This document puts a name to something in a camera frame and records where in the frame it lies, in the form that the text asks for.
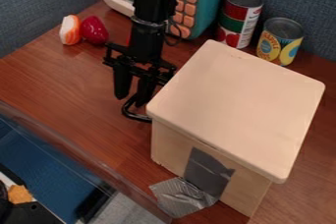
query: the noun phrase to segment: duct tape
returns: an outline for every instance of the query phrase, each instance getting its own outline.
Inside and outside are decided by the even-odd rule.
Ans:
[[[184,178],[170,179],[149,188],[163,211],[173,218],[181,218],[217,202],[234,172],[211,155],[193,148]]]

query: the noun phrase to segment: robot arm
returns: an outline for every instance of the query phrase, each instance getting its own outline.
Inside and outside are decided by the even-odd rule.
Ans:
[[[118,99],[129,95],[133,76],[139,77],[137,93],[122,108],[122,113],[131,119],[151,122],[147,116],[132,113],[129,109],[133,104],[140,107],[148,102],[156,86],[166,84],[176,71],[174,65],[161,59],[163,43],[166,41],[166,21],[175,15],[176,5],[176,0],[134,0],[135,15],[132,17],[130,44],[106,44],[104,64],[113,68],[114,91]],[[114,51],[121,55],[112,57]],[[141,68],[139,64],[150,66]]]

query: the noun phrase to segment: box lid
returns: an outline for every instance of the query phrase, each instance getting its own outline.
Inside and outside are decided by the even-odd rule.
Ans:
[[[208,40],[147,113],[283,183],[324,90],[319,81]]]

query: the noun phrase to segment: can label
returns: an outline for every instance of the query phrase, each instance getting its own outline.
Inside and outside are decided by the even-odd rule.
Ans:
[[[250,44],[261,7],[237,7],[228,1],[220,13],[217,39],[229,46],[244,48]]]
[[[297,55],[303,38],[282,39],[265,30],[260,37],[256,55],[281,66],[291,64]]]

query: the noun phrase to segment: orange toy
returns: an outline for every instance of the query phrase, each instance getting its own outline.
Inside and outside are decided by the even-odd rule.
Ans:
[[[81,40],[81,20],[77,16],[70,15],[63,18],[60,38],[65,45],[74,45]]]

